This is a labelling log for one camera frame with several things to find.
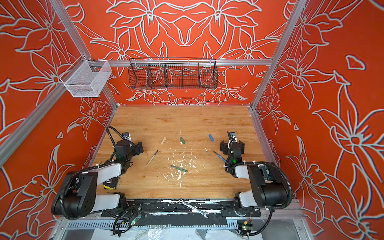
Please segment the beige pen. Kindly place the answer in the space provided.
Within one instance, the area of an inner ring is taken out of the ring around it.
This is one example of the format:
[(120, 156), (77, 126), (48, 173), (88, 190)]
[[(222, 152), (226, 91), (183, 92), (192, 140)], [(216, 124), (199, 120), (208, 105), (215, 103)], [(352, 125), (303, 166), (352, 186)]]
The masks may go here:
[(157, 150), (150, 158), (150, 160), (147, 162), (146, 167), (149, 166), (149, 164), (153, 161), (153, 159), (156, 157), (156, 155), (159, 153), (159, 150)]

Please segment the green pen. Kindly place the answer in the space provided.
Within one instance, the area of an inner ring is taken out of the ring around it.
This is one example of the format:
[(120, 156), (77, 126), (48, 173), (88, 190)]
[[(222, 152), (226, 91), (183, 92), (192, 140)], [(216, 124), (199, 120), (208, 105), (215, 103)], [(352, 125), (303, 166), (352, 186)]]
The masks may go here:
[(181, 172), (184, 172), (184, 173), (187, 173), (188, 172), (188, 170), (186, 170), (186, 169), (183, 169), (183, 168), (180, 168), (180, 167), (177, 167), (177, 166), (174, 166), (174, 165), (169, 165), (171, 168), (173, 168), (173, 169), (176, 169), (176, 170), (178, 170), (178, 171), (181, 171)]

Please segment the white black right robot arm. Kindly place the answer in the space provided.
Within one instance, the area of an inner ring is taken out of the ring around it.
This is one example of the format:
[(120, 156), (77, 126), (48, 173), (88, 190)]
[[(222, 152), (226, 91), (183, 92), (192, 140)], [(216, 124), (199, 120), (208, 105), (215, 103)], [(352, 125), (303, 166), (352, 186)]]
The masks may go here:
[(243, 161), (245, 144), (237, 140), (235, 132), (227, 132), (229, 140), (220, 143), (220, 151), (227, 156), (225, 172), (237, 179), (250, 181), (251, 189), (235, 194), (237, 209), (284, 209), (293, 200), (293, 189), (287, 175), (274, 163)]

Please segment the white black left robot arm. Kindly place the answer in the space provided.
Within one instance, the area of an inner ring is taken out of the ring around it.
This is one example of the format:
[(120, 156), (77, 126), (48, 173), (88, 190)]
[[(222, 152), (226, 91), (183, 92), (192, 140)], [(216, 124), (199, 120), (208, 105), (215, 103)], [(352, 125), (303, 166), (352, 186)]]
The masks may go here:
[(143, 144), (133, 143), (130, 133), (120, 133), (112, 126), (106, 126), (106, 132), (114, 148), (111, 157), (101, 165), (67, 173), (53, 200), (53, 215), (74, 221), (100, 212), (124, 220), (135, 210), (127, 204), (125, 194), (99, 194), (97, 188), (101, 184), (116, 187), (119, 177), (133, 165), (133, 157), (144, 152)]

